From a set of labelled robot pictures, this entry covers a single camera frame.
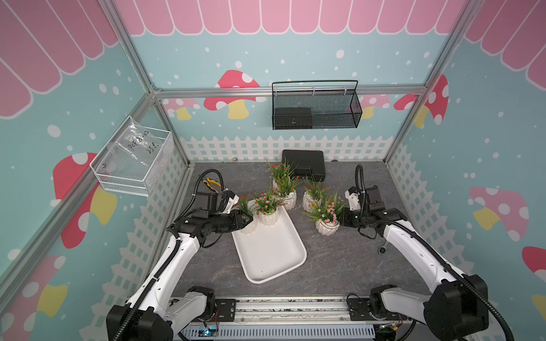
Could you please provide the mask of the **pink flower pot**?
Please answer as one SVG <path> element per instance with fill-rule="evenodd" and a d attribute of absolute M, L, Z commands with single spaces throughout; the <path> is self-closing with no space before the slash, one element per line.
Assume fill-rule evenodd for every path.
<path fill-rule="evenodd" d="M 343 211 L 344 203 L 334 193 L 324 196 L 320 203 L 312 204 L 306 215 L 315 224 L 318 233 L 331 236 L 341 225 Z"/>
<path fill-rule="evenodd" d="M 284 201 L 277 191 L 270 188 L 268 191 L 256 193 L 253 210 L 263 225 L 273 226 L 279 219 L 277 211 L 283 204 Z"/>

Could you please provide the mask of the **white plastic storage tray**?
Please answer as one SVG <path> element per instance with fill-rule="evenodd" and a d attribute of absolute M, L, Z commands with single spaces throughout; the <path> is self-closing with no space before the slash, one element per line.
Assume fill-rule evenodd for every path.
<path fill-rule="evenodd" d="M 307 260 L 307 250 L 284 207 L 277 210 L 275 224 L 262 224 L 258 216 L 245 229 L 232 233 L 247 280 L 264 284 Z"/>

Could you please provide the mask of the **orange flower pot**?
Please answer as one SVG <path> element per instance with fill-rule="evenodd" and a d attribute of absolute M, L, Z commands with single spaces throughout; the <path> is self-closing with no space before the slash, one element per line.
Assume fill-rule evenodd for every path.
<path fill-rule="evenodd" d="M 320 205 L 326 195 L 326 187 L 321 181 L 304 179 L 304 197 L 302 207 L 307 213 L 311 213 L 314 206 Z"/>

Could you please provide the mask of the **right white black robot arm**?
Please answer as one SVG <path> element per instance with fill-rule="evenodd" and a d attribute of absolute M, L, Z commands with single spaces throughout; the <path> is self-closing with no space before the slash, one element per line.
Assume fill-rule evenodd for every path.
<path fill-rule="evenodd" d="M 346 192 L 349 206 L 341 216 L 341 226 L 363 234 L 371 229 L 385 244 L 394 246 L 414 267 L 427 285 L 428 295 L 406 291 L 387 284 L 375 287 L 367 299 L 350 294 L 348 307 L 359 314 L 366 303 L 371 318 L 377 321 L 392 314 L 412 321 L 410 330 L 422 323 L 438 340 L 465 340 L 489 328 L 490 319 L 500 325 L 506 340 L 514 340 L 513 331 L 489 301 L 486 282 L 469 276 L 449 263 L 414 229 L 396 208 L 387 209 L 377 186 L 365 187 L 362 165 L 355 168 L 355 185 Z"/>

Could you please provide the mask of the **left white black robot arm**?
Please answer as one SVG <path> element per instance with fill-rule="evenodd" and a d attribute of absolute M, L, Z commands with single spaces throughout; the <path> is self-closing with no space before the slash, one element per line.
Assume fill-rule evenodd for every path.
<path fill-rule="evenodd" d="M 171 297 L 189 261 L 200 249 L 210 248 L 210 235 L 222 237 L 253 221 L 237 209 L 239 197 L 218 180 L 219 193 L 193 191 L 190 203 L 166 229 L 169 242 L 152 272 L 124 305 L 110 309 L 108 340 L 173 340 L 195 319 L 207 323 L 217 316 L 211 288 L 193 286 L 176 303 Z"/>

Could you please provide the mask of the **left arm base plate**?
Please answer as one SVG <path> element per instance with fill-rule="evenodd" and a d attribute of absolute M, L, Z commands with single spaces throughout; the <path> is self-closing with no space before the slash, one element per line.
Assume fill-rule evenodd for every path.
<path fill-rule="evenodd" d="M 213 318 L 216 322 L 234 322 L 237 301 L 235 299 L 216 299 L 216 314 Z"/>

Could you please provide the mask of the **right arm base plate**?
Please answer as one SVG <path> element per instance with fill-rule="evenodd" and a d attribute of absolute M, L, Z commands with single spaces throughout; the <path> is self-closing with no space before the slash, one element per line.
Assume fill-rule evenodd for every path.
<path fill-rule="evenodd" d="M 371 315 L 369 298 L 361 298 L 355 294 L 348 294 L 346 305 L 351 321 L 374 321 Z"/>

